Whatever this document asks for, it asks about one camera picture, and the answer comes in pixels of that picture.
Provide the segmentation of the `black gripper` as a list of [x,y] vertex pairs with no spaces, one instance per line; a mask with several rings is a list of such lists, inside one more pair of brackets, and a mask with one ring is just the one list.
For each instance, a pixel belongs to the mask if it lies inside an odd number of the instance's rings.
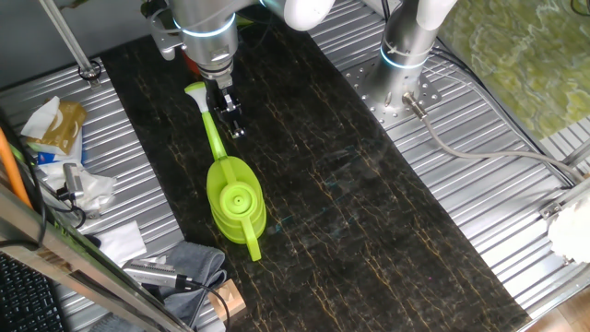
[[236,96],[235,88],[216,88],[214,91],[215,111],[219,120],[226,124],[230,122],[231,136],[238,139],[245,135],[245,127],[242,123],[242,107]]

